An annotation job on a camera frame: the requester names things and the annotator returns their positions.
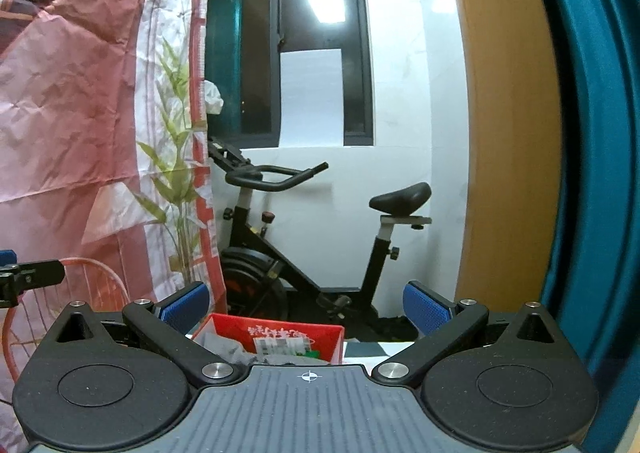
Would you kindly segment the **grey knitted soft cloth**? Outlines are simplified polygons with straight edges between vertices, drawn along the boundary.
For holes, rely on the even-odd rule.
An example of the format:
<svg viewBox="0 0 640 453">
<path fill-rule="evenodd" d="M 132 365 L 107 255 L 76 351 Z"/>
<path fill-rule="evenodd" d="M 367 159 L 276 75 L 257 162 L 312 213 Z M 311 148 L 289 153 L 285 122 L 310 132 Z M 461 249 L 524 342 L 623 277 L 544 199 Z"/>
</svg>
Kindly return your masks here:
<svg viewBox="0 0 640 453">
<path fill-rule="evenodd" d="M 257 361 L 256 353 L 246 351 L 242 343 L 231 338 L 205 332 L 194 336 L 193 341 L 228 363 L 249 366 Z"/>
</svg>

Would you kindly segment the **clear plastic packaged insole bag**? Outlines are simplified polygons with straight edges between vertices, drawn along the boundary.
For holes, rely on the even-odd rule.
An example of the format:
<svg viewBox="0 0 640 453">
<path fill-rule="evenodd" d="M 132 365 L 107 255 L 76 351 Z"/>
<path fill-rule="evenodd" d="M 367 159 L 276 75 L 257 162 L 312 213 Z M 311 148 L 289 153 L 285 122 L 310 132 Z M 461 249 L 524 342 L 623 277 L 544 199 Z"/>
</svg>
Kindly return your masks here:
<svg viewBox="0 0 640 453">
<path fill-rule="evenodd" d="M 314 364 L 322 362 L 320 352 L 305 336 L 255 337 L 258 358 L 272 364 Z"/>
</svg>

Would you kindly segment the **white patterned tablecloth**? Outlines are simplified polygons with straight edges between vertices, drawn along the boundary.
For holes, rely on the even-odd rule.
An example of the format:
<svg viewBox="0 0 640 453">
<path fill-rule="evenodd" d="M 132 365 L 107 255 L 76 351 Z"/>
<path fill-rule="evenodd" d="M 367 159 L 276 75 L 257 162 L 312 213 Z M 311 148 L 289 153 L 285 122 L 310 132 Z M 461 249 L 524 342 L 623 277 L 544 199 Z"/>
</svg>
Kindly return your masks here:
<svg viewBox="0 0 640 453">
<path fill-rule="evenodd" d="M 345 341 L 343 345 L 342 363 L 346 365 L 361 365 L 368 373 L 378 364 L 385 362 L 392 355 L 397 355 L 412 345 L 412 341 Z"/>
</svg>

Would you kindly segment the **red strawberry cardboard box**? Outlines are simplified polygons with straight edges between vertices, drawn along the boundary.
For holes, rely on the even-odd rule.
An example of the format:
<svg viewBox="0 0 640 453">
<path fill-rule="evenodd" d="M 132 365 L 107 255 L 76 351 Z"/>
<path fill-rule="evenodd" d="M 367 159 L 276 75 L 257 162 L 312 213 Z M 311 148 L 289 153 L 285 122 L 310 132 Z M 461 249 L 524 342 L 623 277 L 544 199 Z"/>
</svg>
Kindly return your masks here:
<svg viewBox="0 0 640 453">
<path fill-rule="evenodd" d="M 343 361 L 345 329 L 341 325 L 237 317 L 211 313 L 193 333 L 192 338 L 204 343 L 206 335 L 217 335 L 237 341 L 245 351 L 289 353 L 340 365 Z"/>
</svg>

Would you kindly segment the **wooden door panel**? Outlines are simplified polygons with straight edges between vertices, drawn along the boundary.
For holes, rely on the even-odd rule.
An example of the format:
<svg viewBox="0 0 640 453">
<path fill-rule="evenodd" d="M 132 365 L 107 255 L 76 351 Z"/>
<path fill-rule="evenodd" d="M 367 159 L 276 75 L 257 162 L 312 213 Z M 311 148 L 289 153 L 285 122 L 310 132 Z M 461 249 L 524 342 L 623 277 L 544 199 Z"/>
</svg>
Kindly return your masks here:
<svg viewBox="0 0 640 453">
<path fill-rule="evenodd" d="M 495 311 L 539 298 L 561 177 L 561 96 L 543 0 L 457 0 L 469 187 L 456 295 Z"/>
</svg>

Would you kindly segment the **dark framed window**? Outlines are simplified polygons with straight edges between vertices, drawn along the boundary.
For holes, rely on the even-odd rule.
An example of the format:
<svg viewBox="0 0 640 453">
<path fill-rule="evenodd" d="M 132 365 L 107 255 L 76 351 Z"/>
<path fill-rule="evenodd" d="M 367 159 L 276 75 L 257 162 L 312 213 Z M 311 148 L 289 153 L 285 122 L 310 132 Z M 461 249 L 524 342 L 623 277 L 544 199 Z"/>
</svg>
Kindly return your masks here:
<svg viewBox="0 0 640 453">
<path fill-rule="evenodd" d="M 241 149 L 370 146 L 366 0 L 208 0 L 211 136 Z"/>
</svg>

